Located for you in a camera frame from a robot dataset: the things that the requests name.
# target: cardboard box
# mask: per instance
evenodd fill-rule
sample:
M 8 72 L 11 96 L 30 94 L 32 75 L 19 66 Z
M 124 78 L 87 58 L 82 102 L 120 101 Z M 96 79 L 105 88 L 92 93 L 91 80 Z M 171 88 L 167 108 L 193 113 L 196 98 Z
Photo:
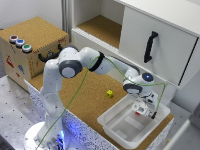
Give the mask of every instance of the cardboard box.
M 32 46 L 31 53 L 23 53 L 14 44 L 10 44 L 10 36 L 17 35 Z M 9 77 L 28 91 L 24 79 L 27 81 L 43 72 L 45 63 L 38 55 L 49 57 L 59 52 L 58 45 L 62 47 L 69 44 L 69 35 L 53 26 L 40 17 L 35 17 L 25 22 L 0 31 L 0 50 Z

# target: black handle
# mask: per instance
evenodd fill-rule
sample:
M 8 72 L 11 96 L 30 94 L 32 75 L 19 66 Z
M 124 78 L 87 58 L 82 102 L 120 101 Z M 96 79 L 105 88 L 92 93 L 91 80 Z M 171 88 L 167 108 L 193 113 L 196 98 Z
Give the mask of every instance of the black handle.
M 58 44 L 58 49 L 60 50 L 60 52 L 61 52 L 62 49 L 63 49 L 63 48 L 61 47 L 60 44 Z M 51 55 L 50 55 L 50 56 L 47 56 L 47 57 L 43 57 L 42 54 L 38 54 L 38 58 L 39 58 L 42 62 L 46 63 L 48 60 L 54 59 L 54 58 L 58 57 L 59 54 L 60 54 L 60 52 L 57 52 L 57 53 L 51 52 Z
M 152 31 L 151 36 L 149 37 L 149 40 L 147 42 L 147 48 L 146 48 L 146 52 L 144 55 L 144 62 L 147 63 L 148 61 L 150 61 L 152 59 L 152 57 L 150 56 L 151 53 L 151 48 L 152 48 L 152 44 L 153 44 L 153 39 L 156 38 L 158 36 L 158 33 Z

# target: cork board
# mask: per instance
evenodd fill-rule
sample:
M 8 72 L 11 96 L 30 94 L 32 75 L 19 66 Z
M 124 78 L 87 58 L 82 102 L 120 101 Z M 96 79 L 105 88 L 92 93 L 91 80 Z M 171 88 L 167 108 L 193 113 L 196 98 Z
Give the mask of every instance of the cork board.
M 63 79 L 63 87 L 59 94 L 65 107 L 81 84 L 85 73 L 86 69 L 84 68 L 75 78 Z M 36 76 L 29 82 L 40 90 L 43 85 L 43 74 Z M 106 97 L 106 92 L 108 90 L 114 92 L 113 98 Z M 105 134 L 102 126 L 97 122 L 97 118 L 121 100 L 126 94 L 122 84 L 110 76 L 100 76 L 89 72 L 82 89 L 70 105 L 69 110 L 120 150 L 123 150 L 124 148 Z M 146 149 L 172 119 L 173 115 L 168 115 L 136 150 Z
M 0 30 L 0 37 L 9 42 L 12 35 L 24 39 L 33 51 L 48 45 L 68 34 L 40 17 L 21 22 L 17 25 Z
M 103 16 L 97 16 L 83 24 L 78 25 L 78 28 L 116 48 L 119 48 L 122 25 L 112 20 Z

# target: green cable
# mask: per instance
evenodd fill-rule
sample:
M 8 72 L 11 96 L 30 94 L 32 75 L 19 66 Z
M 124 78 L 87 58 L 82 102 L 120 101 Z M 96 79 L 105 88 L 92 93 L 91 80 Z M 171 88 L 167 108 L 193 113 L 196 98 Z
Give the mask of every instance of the green cable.
M 58 122 L 58 120 L 63 116 L 63 114 L 67 111 L 68 107 L 70 106 L 70 104 L 72 103 L 72 101 L 73 101 L 74 98 L 77 96 L 77 94 L 79 93 L 80 89 L 82 88 L 83 83 L 84 83 L 84 81 L 85 81 L 85 79 L 86 79 L 86 76 L 87 76 L 87 74 L 88 74 L 89 68 L 91 67 L 91 65 L 93 64 L 93 62 L 94 62 L 98 57 L 99 57 L 99 56 L 97 56 L 95 59 L 92 60 L 92 62 L 90 63 L 89 67 L 87 68 L 87 71 L 86 71 L 86 73 L 85 73 L 85 76 L 84 76 L 84 78 L 83 78 L 83 81 L 81 82 L 81 84 L 80 84 L 78 90 L 76 91 L 76 93 L 74 94 L 74 96 L 72 97 L 72 99 L 69 101 L 67 107 L 64 109 L 64 111 L 62 112 L 62 114 L 58 117 L 58 119 L 56 119 L 56 121 L 55 121 L 55 122 L 51 125 L 51 127 L 48 129 L 48 131 L 46 132 L 46 134 L 44 135 L 44 137 L 43 137 L 42 140 L 40 141 L 40 143 L 39 143 L 38 147 L 36 148 L 36 150 L 40 147 L 40 145 L 41 145 L 42 142 L 44 141 L 44 138 L 45 138 L 46 135 L 49 133 L 49 131 L 50 131 L 50 130 L 53 128 L 53 126 Z M 105 57 L 105 58 L 115 66 L 115 68 L 120 72 L 120 74 L 121 74 L 126 80 L 129 80 L 129 79 L 123 74 L 123 72 L 122 72 L 109 58 L 107 58 L 107 57 Z M 148 85 L 147 85 L 147 84 L 139 84 L 139 83 L 133 82 L 133 81 L 131 81 L 131 80 L 129 80 L 129 81 L 132 82 L 132 83 L 134 83 L 134 84 L 136 84 L 136 85 L 141 85 L 141 86 L 155 86 L 155 85 L 161 85 L 161 84 L 164 85 L 163 91 L 162 91 L 161 96 L 160 96 L 160 98 L 159 98 L 159 103 L 158 103 L 157 108 L 156 108 L 156 112 L 157 112 L 157 111 L 158 111 L 158 108 L 159 108 L 159 104 L 160 104 L 161 98 L 162 98 L 162 96 L 163 96 L 163 93 L 164 93 L 164 90 L 165 90 L 165 87 L 166 87 L 166 84 L 165 84 L 165 83 L 155 83 L 155 84 L 148 84 Z

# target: white robotic arm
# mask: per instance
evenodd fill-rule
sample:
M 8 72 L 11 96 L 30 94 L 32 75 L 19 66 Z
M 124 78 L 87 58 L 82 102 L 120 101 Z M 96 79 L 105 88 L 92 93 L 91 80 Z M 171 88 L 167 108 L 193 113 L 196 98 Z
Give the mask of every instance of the white robotic arm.
M 154 79 L 151 74 L 143 73 L 140 75 L 140 71 L 137 67 L 126 64 L 125 62 L 111 56 L 105 57 L 103 53 L 89 47 L 85 47 L 78 52 L 76 47 L 68 46 L 61 51 L 57 59 L 49 60 L 45 65 L 43 73 L 44 83 L 40 91 L 41 98 L 46 109 L 45 124 L 38 132 L 35 140 L 41 142 L 45 133 L 64 110 L 58 94 L 62 88 L 62 78 L 75 77 L 82 71 L 83 67 L 90 67 L 90 71 L 99 75 L 106 74 L 112 68 L 115 68 L 114 64 L 108 59 L 111 60 L 129 79 L 127 80 L 124 78 L 124 90 L 129 94 L 139 95 L 137 100 L 134 102 L 132 109 L 138 114 L 148 117 L 152 116 L 153 111 L 155 111 L 155 106 L 158 104 L 158 96 L 152 91 L 153 87 L 138 85 L 131 82 L 133 81 L 139 84 L 151 85 L 154 83 Z M 46 147 L 49 143 L 59 138 L 61 136 L 62 128 L 62 121 L 60 119 L 47 134 L 42 142 L 42 145 Z

